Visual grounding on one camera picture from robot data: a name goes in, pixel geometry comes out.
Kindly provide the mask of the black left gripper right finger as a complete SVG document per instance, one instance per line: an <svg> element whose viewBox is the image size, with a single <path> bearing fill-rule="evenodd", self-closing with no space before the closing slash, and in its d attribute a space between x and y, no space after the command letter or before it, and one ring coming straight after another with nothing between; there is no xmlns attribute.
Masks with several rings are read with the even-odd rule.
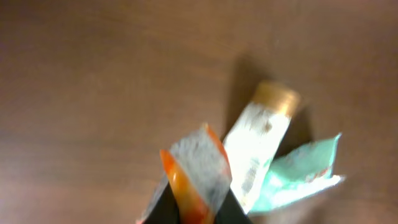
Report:
<svg viewBox="0 0 398 224"><path fill-rule="evenodd" d="M231 190L216 214L215 224L252 224Z"/></svg>

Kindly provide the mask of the mint green wipes pack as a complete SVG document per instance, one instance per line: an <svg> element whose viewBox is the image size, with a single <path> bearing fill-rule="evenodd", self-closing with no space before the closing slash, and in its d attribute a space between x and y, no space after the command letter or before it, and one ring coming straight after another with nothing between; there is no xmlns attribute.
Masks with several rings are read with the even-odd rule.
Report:
<svg viewBox="0 0 398 224"><path fill-rule="evenodd" d="M248 213L267 213L344 181L344 176L333 174L340 137L339 133L330 139L304 144L273 160Z"/></svg>

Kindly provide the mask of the small orange box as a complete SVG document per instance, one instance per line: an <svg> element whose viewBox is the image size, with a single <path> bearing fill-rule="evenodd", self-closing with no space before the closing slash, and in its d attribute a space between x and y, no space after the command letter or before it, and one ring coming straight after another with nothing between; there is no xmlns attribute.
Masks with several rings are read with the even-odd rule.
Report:
<svg viewBox="0 0 398 224"><path fill-rule="evenodd" d="M222 142L208 124L160 150L164 176L138 223L149 216L169 184L180 223L214 223L232 181Z"/></svg>

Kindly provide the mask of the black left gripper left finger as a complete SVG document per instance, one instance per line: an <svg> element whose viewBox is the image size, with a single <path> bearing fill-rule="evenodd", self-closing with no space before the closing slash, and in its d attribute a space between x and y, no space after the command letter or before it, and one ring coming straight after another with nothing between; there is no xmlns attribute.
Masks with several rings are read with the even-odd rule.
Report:
<svg viewBox="0 0 398 224"><path fill-rule="evenodd" d="M179 224L180 217L174 195L167 184L159 200L143 224Z"/></svg>

